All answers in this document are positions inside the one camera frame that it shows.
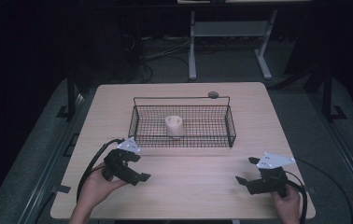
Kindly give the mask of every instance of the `person's right hand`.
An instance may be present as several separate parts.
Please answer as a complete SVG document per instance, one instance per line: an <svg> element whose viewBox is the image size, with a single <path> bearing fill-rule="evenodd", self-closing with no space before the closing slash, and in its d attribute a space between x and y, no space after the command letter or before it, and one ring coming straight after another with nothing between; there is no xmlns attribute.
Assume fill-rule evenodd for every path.
<svg viewBox="0 0 353 224"><path fill-rule="evenodd" d="M275 209L283 224L299 224L300 195L290 185L285 185L285 189L287 192L285 198L281 198L278 192L271 192Z"/></svg>

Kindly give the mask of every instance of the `gray floor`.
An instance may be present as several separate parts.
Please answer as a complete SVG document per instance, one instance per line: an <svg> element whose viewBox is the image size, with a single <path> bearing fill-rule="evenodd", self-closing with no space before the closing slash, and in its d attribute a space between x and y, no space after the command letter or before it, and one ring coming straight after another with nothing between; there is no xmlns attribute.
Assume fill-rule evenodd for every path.
<svg viewBox="0 0 353 224"><path fill-rule="evenodd" d="M265 58L274 76L265 80L255 59L256 41L225 40L197 54L197 79L194 82L245 82L258 81L272 86L288 78L283 75L293 43L271 42ZM177 46L170 41L146 41L147 55ZM147 62L153 75L148 83L187 82L188 54L185 51ZM140 75L131 83L140 83L149 77L150 70L140 67ZM346 191L353 206L353 174L344 150L353 157L353 103L347 91L334 81L332 102L339 105L347 119L330 124L319 112L321 92L308 94L303 91L306 77L280 91L269 91L289 145L296 158L308 161L334 178ZM77 101L77 113L70 122L56 118L66 102L66 82L49 99L42 116L28 137L21 154L0 188L1 223L67 223L50 217L49 210L54 186L59 186L69 161L65 151L71 152L69 141L80 132L89 111L96 88ZM317 215L306 223L349 223L346 199L331 180L316 169L298 162ZM109 220L93 220L92 223L111 223ZM278 220L242 220L242 223L279 223Z"/></svg>

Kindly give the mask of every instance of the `white bracket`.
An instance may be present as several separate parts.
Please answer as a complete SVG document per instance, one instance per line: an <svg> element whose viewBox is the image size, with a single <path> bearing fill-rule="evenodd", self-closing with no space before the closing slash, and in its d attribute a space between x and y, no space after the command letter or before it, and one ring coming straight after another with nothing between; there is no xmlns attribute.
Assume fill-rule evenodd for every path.
<svg viewBox="0 0 353 224"><path fill-rule="evenodd" d="M275 169L280 166L295 163L293 157L284 157L273 153L265 152L259 160L257 166L262 169Z"/></svg>
<svg viewBox="0 0 353 224"><path fill-rule="evenodd" d="M138 147L138 145L136 144L135 140L133 137L125 140L124 142L118 144L118 148L119 149L123 149L126 151L131 151L134 153L139 152L141 149Z"/></svg>

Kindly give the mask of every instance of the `black wire mesh basket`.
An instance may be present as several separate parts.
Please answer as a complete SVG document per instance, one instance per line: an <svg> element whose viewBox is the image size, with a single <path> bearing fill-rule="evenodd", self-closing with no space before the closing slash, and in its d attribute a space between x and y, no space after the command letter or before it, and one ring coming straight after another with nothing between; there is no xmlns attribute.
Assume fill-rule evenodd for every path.
<svg viewBox="0 0 353 224"><path fill-rule="evenodd" d="M192 102L199 100L202 104L209 97L135 97L128 136L134 137L140 147L232 147L236 134L230 97L209 101L222 98L227 104L197 105ZM139 100L148 104L138 105ZM167 105L153 104L160 102L158 100ZM169 116L182 118L183 135L167 134L165 119Z"/></svg>

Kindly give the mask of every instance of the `light wood table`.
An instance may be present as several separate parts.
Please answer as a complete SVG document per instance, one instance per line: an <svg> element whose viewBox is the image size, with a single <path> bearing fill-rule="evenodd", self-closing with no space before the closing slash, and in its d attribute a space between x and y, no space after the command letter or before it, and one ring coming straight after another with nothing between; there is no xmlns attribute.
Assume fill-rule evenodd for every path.
<svg viewBox="0 0 353 224"><path fill-rule="evenodd" d="M236 139L233 147L141 148L142 157L129 166L151 174L146 182L113 192L92 212L92 218L111 219L264 219L277 218L269 193L250 195L235 176L258 179L258 168L248 157L264 152L292 156L288 141L261 83L186 83L105 85L98 88L81 130L62 185L54 218L70 218L76 204L78 182L98 149L114 138L127 138L134 97L207 96L216 91L230 96ZM115 148L109 146L107 152ZM296 164L284 167L301 177ZM309 198L307 217L315 215Z"/></svg>

